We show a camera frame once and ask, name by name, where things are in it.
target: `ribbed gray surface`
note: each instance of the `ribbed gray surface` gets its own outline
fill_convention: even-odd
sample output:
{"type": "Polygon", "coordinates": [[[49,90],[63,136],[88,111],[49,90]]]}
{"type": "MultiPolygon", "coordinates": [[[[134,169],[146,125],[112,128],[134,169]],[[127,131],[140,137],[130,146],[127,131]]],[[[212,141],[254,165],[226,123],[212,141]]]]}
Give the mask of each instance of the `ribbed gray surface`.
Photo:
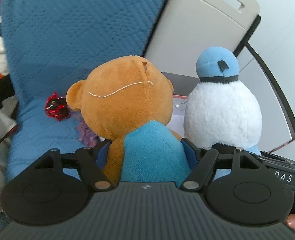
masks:
{"type": "Polygon", "coordinates": [[[174,183],[123,182],[97,193],[87,208],[64,223],[27,227],[16,223],[0,240],[289,240],[295,233],[278,223],[265,228],[230,224],[211,211],[196,193],[174,183]]]}

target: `black tag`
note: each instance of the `black tag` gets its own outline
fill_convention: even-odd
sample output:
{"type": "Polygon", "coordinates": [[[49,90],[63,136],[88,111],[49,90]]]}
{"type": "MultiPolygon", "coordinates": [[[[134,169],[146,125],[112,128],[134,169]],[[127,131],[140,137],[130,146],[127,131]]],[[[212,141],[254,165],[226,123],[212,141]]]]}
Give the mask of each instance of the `black tag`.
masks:
{"type": "Polygon", "coordinates": [[[226,69],[229,69],[228,65],[226,64],[226,62],[224,60],[220,60],[217,63],[218,63],[218,66],[220,67],[222,72],[226,69]]]}
{"type": "Polygon", "coordinates": [[[285,183],[295,186],[295,174],[270,168],[270,171],[285,183]]]}

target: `blue plush head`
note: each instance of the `blue plush head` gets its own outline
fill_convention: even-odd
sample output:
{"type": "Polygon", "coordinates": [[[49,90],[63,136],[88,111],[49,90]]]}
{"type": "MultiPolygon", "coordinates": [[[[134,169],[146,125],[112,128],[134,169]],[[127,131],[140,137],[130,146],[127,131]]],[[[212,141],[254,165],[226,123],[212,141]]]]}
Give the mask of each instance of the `blue plush head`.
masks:
{"type": "Polygon", "coordinates": [[[201,82],[230,83],[238,80],[240,67],[228,49],[210,47],[199,56],[196,73],[201,82]]]}

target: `purple yarn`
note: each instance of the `purple yarn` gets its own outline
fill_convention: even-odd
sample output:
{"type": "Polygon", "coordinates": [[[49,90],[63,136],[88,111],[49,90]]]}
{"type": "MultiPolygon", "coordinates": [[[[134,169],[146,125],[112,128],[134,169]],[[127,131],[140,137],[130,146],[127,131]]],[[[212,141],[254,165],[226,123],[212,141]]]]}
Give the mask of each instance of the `purple yarn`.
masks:
{"type": "Polygon", "coordinates": [[[88,127],[82,118],[80,112],[70,111],[71,115],[80,121],[80,124],[76,127],[79,131],[79,141],[83,142],[86,146],[94,147],[98,143],[98,136],[88,127]]]}

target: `red shiny object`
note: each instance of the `red shiny object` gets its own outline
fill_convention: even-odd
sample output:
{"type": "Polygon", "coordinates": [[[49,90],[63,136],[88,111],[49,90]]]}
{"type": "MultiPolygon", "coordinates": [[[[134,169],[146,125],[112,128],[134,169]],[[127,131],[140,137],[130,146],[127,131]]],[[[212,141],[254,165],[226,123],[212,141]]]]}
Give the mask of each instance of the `red shiny object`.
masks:
{"type": "Polygon", "coordinates": [[[58,98],[56,92],[47,99],[45,112],[47,116],[56,118],[58,121],[70,117],[70,111],[66,99],[64,97],[58,98]]]}

